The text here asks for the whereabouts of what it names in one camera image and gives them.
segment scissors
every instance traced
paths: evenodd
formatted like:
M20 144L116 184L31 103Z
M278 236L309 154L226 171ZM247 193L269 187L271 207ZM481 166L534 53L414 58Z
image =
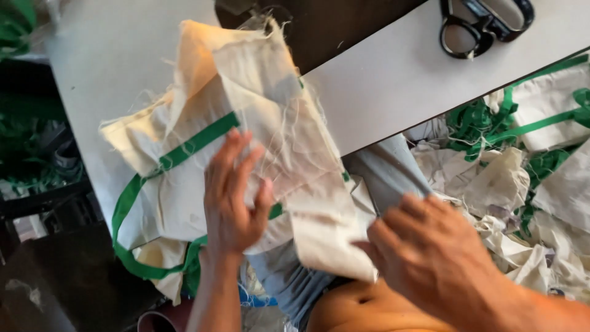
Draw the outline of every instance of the scissors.
M501 19L496 12L481 0L461 0L463 5L477 18L477 22L469 23L466 20L453 15L452 0L440 0L442 10L442 27L440 43L442 49L451 57L459 59L474 58L482 55L494 44L494 39L508 43L523 34L535 20L535 10L529 0L513 0L522 16L524 23L518 30L512 29ZM475 40L475 46L466 52L457 52L449 48L445 42L445 33L451 25L461 27Z

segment gray shorts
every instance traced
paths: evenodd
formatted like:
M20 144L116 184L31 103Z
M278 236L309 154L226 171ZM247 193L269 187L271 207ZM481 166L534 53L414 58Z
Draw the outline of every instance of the gray shorts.
M422 197L431 192L401 134L347 155L342 161L350 174L364 178L379 215L389 206L397 206L406 192ZM268 295L277 299L279 309L303 332L316 301L337 277L303 267L292 240L247 258Z

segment hand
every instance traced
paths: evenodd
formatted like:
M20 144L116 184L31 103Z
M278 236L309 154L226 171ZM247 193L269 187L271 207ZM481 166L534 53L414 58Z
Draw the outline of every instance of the hand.
M404 195L353 243L371 258L394 291L460 330L502 331L500 316L521 289L495 266L475 228L433 195Z
M208 244L201 256L205 256L202 259L208 262L231 261L239 265L242 252L255 244L266 229L273 205L273 183L269 179L261 182L254 209L244 203L248 177L264 148L261 145L253 148L239 165L234 166L251 140L251 132L240 134L232 128L205 171Z

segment white table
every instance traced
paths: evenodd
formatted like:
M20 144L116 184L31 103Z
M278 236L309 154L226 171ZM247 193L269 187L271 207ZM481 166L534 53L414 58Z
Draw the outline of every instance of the white table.
M474 61L440 49L438 0L305 75L317 90L330 133L348 154L487 94L590 47L590 1L533 0L536 21L519 39ZM216 24L212 0L77 0L47 42L78 147L108 221L133 176L98 133L101 121L140 110L148 90L172 82L178 23ZM125 246L142 239L126 239Z

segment belly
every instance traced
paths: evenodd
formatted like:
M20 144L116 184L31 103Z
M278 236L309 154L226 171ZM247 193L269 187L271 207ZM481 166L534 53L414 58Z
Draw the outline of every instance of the belly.
M337 287L312 309L307 332L455 332L422 312L381 278L376 284L353 281Z

